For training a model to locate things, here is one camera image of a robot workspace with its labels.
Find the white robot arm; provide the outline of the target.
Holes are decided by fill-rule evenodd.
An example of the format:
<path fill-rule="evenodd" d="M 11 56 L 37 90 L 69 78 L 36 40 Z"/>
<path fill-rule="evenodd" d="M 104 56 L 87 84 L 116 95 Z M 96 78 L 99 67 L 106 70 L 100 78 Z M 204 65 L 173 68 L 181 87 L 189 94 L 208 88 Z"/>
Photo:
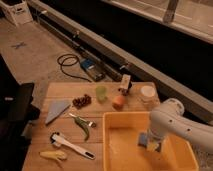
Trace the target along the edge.
<path fill-rule="evenodd" d="M 161 143 L 168 133 L 173 133 L 213 154 L 213 127 L 183 117 L 184 106 L 169 98 L 153 108 L 149 115 L 148 140 Z"/>

